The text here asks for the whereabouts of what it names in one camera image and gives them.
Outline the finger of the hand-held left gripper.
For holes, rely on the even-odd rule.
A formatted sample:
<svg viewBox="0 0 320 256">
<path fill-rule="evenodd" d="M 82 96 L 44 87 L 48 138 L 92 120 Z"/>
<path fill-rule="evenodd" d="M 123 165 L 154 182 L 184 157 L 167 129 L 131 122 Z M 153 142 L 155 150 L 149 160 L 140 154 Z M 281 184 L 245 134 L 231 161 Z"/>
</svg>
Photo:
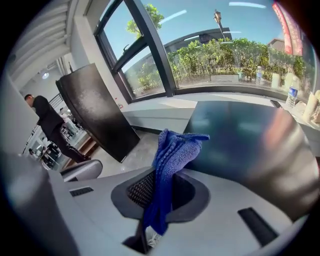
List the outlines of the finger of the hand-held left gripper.
<svg viewBox="0 0 320 256">
<path fill-rule="evenodd" d="M 60 172 L 64 182 L 75 182 L 96 179 L 103 170 L 103 164 L 98 159 L 87 160 L 69 166 Z"/>
</svg>

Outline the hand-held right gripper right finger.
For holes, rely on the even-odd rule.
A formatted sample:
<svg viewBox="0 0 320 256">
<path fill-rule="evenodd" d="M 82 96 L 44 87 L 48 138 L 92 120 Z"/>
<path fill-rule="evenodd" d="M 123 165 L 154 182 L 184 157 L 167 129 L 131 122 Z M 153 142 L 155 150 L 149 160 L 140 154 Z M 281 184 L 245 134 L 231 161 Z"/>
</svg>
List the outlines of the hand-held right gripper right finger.
<svg viewBox="0 0 320 256">
<path fill-rule="evenodd" d="M 193 221 L 171 223 L 151 256 L 276 256 L 298 234 L 307 220 L 296 222 L 276 206 L 234 181 L 183 170 L 210 191 L 206 209 Z M 238 211 L 252 207 L 278 233 L 266 246 L 241 219 Z"/>
</svg>

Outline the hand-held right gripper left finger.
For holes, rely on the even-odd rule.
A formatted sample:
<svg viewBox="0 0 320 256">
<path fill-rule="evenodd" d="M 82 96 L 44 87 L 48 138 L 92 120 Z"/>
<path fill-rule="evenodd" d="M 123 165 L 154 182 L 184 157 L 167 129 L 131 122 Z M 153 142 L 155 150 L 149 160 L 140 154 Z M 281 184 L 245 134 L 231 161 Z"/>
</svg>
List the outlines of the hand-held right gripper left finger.
<svg viewBox="0 0 320 256">
<path fill-rule="evenodd" d="M 117 175 L 65 182 L 49 171 L 53 195 L 81 256 L 143 256 L 146 236 L 137 219 L 124 217 L 112 202 L 113 189 L 143 172 L 140 168 Z"/>
</svg>

